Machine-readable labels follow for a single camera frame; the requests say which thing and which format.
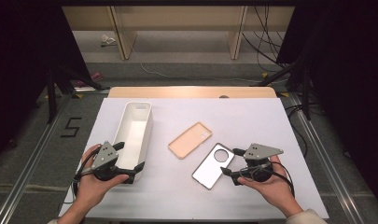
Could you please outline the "white table mat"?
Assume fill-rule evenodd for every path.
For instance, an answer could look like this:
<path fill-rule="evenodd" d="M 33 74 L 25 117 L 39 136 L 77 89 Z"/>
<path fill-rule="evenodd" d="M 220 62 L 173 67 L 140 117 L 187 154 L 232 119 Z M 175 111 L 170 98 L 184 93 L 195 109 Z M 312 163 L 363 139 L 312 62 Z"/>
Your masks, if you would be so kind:
<path fill-rule="evenodd" d="M 124 221 L 258 221 L 282 213 L 255 190 L 221 176 L 207 189 L 192 174 L 212 147 L 247 148 L 253 143 L 283 149 L 280 157 L 293 179 L 300 205 L 328 217 L 312 175 L 278 98 L 149 99 L 153 127 L 144 170 L 131 185 L 112 188 L 90 218 Z M 179 159 L 169 144 L 200 122 L 211 136 Z"/>

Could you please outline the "person's left hand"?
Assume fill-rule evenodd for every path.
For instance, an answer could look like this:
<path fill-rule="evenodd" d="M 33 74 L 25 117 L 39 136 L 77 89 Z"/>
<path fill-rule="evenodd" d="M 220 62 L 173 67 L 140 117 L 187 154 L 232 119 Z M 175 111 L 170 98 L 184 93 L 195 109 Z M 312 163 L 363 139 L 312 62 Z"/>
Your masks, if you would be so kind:
<path fill-rule="evenodd" d="M 108 181 L 101 181 L 94 175 L 83 176 L 78 184 L 78 193 L 73 207 L 81 210 L 91 210 L 115 186 L 128 179 L 127 175 L 117 175 Z"/>

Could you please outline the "pink packet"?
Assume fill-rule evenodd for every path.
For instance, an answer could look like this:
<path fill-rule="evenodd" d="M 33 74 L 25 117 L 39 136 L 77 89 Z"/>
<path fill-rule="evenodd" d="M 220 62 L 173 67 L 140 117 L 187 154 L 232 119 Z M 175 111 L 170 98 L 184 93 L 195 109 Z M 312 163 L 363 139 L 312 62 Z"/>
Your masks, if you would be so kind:
<path fill-rule="evenodd" d="M 99 72 L 96 72 L 96 73 L 94 73 L 93 75 L 91 75 L 91 80 L 94 81 L 94 82 L 96 82 L 96 81 L 100 81 L 100 80 L 102 80 L 102 79 L 103 79 L 103 75 L 100 74 Z M 83 88 L 83 87 L 87 87 L 87 84 L 84 83 L 84 82 L 81 81 L 81 80 L 78 80 L 78 81 L 77 81 L 77 86 L 78 86 L 79 88 Z"/>

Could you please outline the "aluminium floor rail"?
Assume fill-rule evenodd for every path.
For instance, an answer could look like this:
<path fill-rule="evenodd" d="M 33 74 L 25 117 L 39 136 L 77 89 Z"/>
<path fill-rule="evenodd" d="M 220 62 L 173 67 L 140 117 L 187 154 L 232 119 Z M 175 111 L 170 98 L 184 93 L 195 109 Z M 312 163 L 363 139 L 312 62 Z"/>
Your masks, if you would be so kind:
<path fill-rule="evenodd" d="M 299 112 L 299 120 L 303 129 L 308 136 L 311 145 L 314 148 L 314 152 L 318 157 L 320 164 L 325 172 L 331 187 L 335 193 L 335 196 L 339 200 L 339 203 L 344 210 L 345 216 L 347 217 L 350 224 L 365 224 L 363 216 L 360 214 L 357 204 L 354 198 L 348 191 L 348 188 L 344 184 L 342 178 L 340 177 L 336 167 L 332 163 L 332 160 L 326 151 L 320 137 L 318 136 L 314 125 L 307 116 L 304 114 L 303 110 Z"/>
<path fill-rule="evenodd" d="M 25 163 L 17 181 L 11 187 L 8 195 L 0 207 L 0 224 L 8 224 L 12 215 L 14 214 L 21 197 L 26 189 L 27 184 L 31 180 L 37 165 L 39 164 L 48 144 L 50 138 L 55 130 L 62 112 L 65 110 L 68 102 L 70 101 L 70 95 L 63 95 L 60 103 L 57 105 L 57 111 L 50 122 L 47 123 L 41 137 L 39 138 L 35 148 L 32 151 L 31 156 Z"/>

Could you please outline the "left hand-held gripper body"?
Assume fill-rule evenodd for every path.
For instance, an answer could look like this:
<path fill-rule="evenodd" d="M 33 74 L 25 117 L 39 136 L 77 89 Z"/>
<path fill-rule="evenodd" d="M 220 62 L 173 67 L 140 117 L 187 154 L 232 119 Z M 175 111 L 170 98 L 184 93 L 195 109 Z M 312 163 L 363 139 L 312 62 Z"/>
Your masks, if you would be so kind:
<path fill-rule="evenodd" d="M 89 168 L 84 169 L 81 175 L 93 174 L 101 181 L 108 181 L 117 175 L 126 175 L 128 170 L 120 169 L 116 165 L 119 158 L 119 151 L 113 148 L 108 141 L 105 141 L 94 151 L 93 163 Z"/>

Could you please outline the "black metal stand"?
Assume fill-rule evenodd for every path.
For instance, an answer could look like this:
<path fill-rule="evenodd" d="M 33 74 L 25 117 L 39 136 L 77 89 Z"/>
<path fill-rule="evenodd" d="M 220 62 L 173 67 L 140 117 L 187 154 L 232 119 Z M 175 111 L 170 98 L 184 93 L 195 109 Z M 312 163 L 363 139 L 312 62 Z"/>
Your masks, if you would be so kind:
<path fill-rule="evenodd" d="M 265 87 L 286 74 L 289 74 L 286 84 L 287 90 L 301 90 L 303 113 L 307 119 L 311 119 L 309 113 L 310 69 L 306 65 L 303 65 L 302 63 L 292 63 L 271 77 L 262 80 L 258 86 Z"/>
<path fill-rule="evenodd" d="M 93 81 L 89 74 L 81 75 L 66 66 L 58 65 L 51 67 L 47 74 L 47 90 L 49 101 L 49 123 L 51 123 L 57 115 L 57 96 L 55 87 L 58 87 L 62 94 L 73 94 L 75 92 L 72 80 L 82 81 L 90 87 L 95 88 L 97 91 L 109 90 L 109 87 Z"/>

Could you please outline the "beige phone case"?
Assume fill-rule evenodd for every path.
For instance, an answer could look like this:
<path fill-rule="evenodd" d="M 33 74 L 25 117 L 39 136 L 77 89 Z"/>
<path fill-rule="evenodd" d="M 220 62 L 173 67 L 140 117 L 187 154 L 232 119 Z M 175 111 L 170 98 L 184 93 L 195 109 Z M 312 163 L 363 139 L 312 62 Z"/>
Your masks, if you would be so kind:
<path fill-rule="evenodd" d="M 211 135 L 212 131 L 209 128 L 201 122 L 196 122 L 174 139 L 168 148 L 182 160 Z"/>

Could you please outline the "dark curtain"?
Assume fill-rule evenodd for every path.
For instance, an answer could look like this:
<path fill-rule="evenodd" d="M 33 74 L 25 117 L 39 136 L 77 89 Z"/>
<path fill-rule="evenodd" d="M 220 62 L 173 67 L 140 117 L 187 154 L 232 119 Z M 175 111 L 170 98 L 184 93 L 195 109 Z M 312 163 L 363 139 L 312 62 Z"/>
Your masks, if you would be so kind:
<path fill-rule="evenodd" d="M 90 77 L 63 9 L 48 0 L 0 0 L 0 154 L 51 70 L 63 79 Z"/>
<path fill-rule="evenodd" d="M 323 108 L 378 201 L 378 0 L 288 0 L 295 10 L 280 62 L 295 61 L 321 18 L 311 80 Z"/>

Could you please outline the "white plastic storage box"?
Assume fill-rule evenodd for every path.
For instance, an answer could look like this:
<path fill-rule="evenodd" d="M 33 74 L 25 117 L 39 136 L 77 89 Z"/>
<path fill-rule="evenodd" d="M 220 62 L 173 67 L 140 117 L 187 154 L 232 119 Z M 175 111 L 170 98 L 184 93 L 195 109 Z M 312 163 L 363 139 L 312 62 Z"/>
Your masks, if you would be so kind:
<path fill-rule="evenodd" d="M 123 142 L 116 166 L 133 170 L 146 160 L 153 126 L 152 106 L 148 102 L 129 102 L 124 108 L 114 143 Z"/>

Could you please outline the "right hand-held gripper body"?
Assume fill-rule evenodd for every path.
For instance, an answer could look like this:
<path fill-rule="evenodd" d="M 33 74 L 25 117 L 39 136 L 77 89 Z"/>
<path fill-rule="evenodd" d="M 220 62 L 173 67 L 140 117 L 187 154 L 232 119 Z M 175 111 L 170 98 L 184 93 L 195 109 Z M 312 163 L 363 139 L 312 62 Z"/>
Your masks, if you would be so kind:
<path fill-rule="evenodd" d="M 283 149 L 276 147 L 268 147 L 261 144 L 252 143 L 243 158 L 246 162 L 246 168 L 242 168 L 239 173 L 240 176 L 257 181 L 265 182 L 273 173 L 273 165 L 270 157 L 280 155 L 284 152 Z"/>

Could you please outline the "person's right hand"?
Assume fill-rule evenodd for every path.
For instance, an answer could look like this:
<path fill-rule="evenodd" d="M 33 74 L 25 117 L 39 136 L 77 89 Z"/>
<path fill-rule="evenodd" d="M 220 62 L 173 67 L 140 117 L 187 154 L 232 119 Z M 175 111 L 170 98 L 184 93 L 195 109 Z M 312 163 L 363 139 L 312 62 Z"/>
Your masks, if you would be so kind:
<path fill-rule="evenodd" d="M 249 181 L 239 177 L 238 182 L 258 191 L 269 204 L 278 208 L 286 218 L 303 211 L 293 196 L 289 184 L 281 177 L 273 175 L 265 182 Z"/>

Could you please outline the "crumpled white paper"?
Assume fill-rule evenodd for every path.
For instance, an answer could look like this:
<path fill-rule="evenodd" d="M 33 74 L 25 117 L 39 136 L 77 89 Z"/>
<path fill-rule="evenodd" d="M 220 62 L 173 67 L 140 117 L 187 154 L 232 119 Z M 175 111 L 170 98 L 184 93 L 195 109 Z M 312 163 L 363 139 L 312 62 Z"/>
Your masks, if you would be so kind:
<path fill-rule="evenodd" d="M 108 35 L 101 36 L 101 46 L 108 47 L 108 46 L 116 46 L 117 42 L 114 38 L 109 37 Z"/>

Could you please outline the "beige wooden shelf unit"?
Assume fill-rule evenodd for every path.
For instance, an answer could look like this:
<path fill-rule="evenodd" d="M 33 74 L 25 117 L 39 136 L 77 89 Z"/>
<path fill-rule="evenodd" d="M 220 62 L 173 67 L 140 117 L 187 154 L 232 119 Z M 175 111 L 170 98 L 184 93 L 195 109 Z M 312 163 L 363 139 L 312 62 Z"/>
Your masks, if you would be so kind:
<path fill-rule="evenodd" d="M 222 31 L 236 60 L 242 33 L 287 30 L 293 7 L 64 7 L 73 31 L 112 31 L 127 60 L 139 31 Z"/>

